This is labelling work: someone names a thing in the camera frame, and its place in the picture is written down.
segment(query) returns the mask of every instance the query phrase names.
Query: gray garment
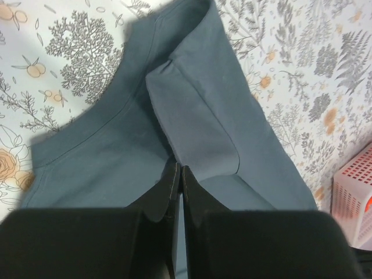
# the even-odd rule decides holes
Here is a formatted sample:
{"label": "gray garment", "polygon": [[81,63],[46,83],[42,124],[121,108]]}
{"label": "gray garment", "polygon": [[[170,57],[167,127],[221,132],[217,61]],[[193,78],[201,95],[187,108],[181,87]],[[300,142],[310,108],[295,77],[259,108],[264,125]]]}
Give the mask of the gray garment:
{"label": "gray garment", "polygon": [[[174,67],[178,63],[190,80]],[[123,61],[98,103],[32,146],[36,178],[21,207],[127,206],[160,179],[173,153],[153,112],[147,73],[176,155],[223,204],[234,210],[316,208],[250,96],[210,0],[180,0],[133,25]],[[177,278],[186,278],[180,214]]]}

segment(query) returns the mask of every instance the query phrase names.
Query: floral tablecloth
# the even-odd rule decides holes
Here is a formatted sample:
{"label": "floral tablecloth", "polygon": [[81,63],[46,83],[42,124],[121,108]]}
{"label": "floral tablecloth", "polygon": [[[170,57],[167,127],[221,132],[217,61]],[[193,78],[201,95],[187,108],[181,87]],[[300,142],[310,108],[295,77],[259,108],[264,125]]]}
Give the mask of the floral tablecloth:
{"label": "floral tablecloth", "polygon": [[[94,105],[130,23],[166,2],[0,0],[0,220],[32,183],[30,145]],[[217,5],[252,94],[329,211],[332,175],[372,139],[372,1]]]}

